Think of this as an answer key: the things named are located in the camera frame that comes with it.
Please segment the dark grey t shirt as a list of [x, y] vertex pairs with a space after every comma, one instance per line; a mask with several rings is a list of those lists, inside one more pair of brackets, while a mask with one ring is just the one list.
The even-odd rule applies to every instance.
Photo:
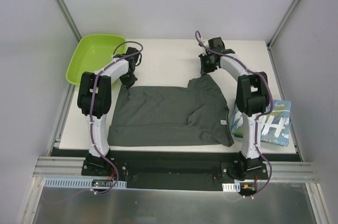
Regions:
[[187, 87], [122, 86], [109, 127], [110, 146], [201, 146], [234, 144], [229, 108], [208, 74]]

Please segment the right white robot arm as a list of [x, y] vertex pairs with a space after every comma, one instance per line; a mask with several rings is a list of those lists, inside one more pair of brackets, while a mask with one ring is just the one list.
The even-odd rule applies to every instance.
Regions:
[[204, 51], [199, 55], [201, 73], [214, 72], [223, 69], [237, 82], [236, 105], [242, 113], [243, 139], [236, 165], [238, 174], [249, 179], [262, 167], [262, 152], [260, 149], [261, 117], [272, 112], [273, 99], [264, 72], [249, 69], [232, 49], [226, 49], [221, 37], [202, 41], [199, 31], [195, 38]]

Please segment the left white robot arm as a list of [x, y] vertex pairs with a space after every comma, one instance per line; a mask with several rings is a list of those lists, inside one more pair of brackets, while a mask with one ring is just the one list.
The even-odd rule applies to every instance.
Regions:
[[107, 114], [112, 103], [111, 85], [120, 80], [126, 88], [131, 87], [137, 78], [135, 69], [142, 60], [142, 50], [128, 47], [123, 54], [113, 54], [111, 61], [95, 72], [84, 72], [81, 76], [77, 105], [85, 116], [89, 137], [89, 154], [84, 165], [93, 167], [101, 176], [111, 171], [108, 160], [110, 147], [106, 128]]

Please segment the lime green plastic bin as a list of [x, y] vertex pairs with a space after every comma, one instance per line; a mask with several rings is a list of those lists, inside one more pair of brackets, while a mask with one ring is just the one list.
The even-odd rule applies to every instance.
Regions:
[[65, 75], [68, 83], [78, 86], [84, 72], [94, 72], [111, 62], [113, 51], [117, 54], [126, 51], [121, 45], [126, 39], [111, 34], [89, 34], [78, 43]]

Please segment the folded blue printed t shirt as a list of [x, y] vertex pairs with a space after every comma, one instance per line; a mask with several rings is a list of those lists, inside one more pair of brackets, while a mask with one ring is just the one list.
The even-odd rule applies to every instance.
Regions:
[[[261, 141], [279, 146], [289, 145], [290, 110], [292, 103], [289, 100], [274, 99], [274, 108], [269, 115], [261, 117]], [[243, 117], [237, 105], [230, 121], [231, 132], [243, 134]]]

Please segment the left aluminium frame post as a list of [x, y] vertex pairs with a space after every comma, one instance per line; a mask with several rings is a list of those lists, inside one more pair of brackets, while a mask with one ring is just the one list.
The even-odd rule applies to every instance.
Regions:
[[76, 26], [76, 23], [65, 3], [64, 0], [55, 0], [61, 14], [63, 15], [68, 27], [70, 28], [72, 34], [74, 35], [75, 39], [80, 42], [80, 40], [82, 39], [81, 33], [78, 29], [78, 27]]

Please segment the aluminium frame post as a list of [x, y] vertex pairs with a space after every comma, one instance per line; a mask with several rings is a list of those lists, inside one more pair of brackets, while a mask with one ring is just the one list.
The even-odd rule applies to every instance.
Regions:
[[80, 40], [82, 39], [81, 33], [78, 29], [78, 27], [76, 26], [76, 23], [65, 3], [64, 0], [55, 0], [61, 14], [63, 15], [68, 27], [70, 28], [72, 34], [74, 35], [75, 39], [80, 42]]
[[283, 15], [280, 23], [278, 24], [275, 32], [273, 33], [271, 39], [267, 42], [267, 49], [270, 50], [275, 42], [277, 41], [278, 37], [280, 36], [281, 32], [285, 28], [286, 24], [290, 20], [293, 13], [296, 11], [298, 5], [301, 3], [302, 0], [292, 0], [291, 4], [287, 8], [287, 11]]

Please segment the right aluminium frame post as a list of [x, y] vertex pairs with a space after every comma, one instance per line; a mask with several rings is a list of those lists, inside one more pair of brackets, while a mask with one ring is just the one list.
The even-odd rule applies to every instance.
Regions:
[[280, 23], [278, 24], [275, 32], [273, 33], [271, 39], [267, 42], [267, 49], [270, 50], [275, 42], [277, 41], [278, 37], [280, 36], [281, 32], [285, 28], [286, 24], [290, 20], [293, 13], [296, 11], [298, 5], [301, 3], [302, 0], [292, 0], [291, 4], [287, 8], [287, 11], [283, 15]]

